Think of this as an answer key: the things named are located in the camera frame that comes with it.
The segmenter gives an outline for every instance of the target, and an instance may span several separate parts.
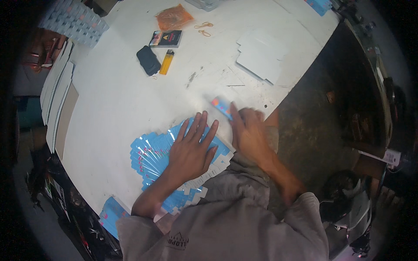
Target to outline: yellow lighter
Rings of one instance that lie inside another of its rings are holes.
[[[174,51],[168,49],[166,56],[164,57],[163,64],[161,65],[160,74],[167,74],[168,68],[170,67],[171,61],[173,60]]]

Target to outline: black wallet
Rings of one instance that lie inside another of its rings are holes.
[[[161,63],[158,61],[157,56],[153,53],[149,46],[144,46],[136,53],[141,66],[145,72],[151,76],[158,72],[161,68]]]

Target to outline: orange plastic bag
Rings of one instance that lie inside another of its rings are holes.
[[[162,31],[178,30],[183,24],[194,20],[193,16],[191,16],[181,4],[163,10],[155,17],[157,18],[158,26]]]

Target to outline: person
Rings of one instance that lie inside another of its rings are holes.
[[[231,165],[203,185],[205,198],[182,210],[166,235],[153,218],[181,184],[208,170],[217,148],[207,150],[217,131],[215,120],[200,141],[207,112],[188,120],[174,142],[169,165],[135,201],[130,217],[117,221],[123,260],[328,260],[328,240],[319,201],[277,158],[278,111],[230,108],[236,153]],[[270,189],[280,188],[289,207],[279,221],[268,210]]]

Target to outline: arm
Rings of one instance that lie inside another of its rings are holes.
[[[207,150],[212,142],[219,122],[215,120],[200,142],[206,127],[207,112],[197,113],[193,124],[185,136],[189,120],[180,128],[177,139],[171,147],[168,167],[161,176],[147,188],[132,206],[132,215],[154,218],[174,190],[186,181],[200,177],[205,173],[215,156],[217,147]]]
[[[286,205],[292,205],[299,195],[306,192],[306,188],[269,148],[263,113],[252,109],[242,109],[238,112],[235,105],[231,104],[231,114],[232,145],[266,172],[280,187]]]

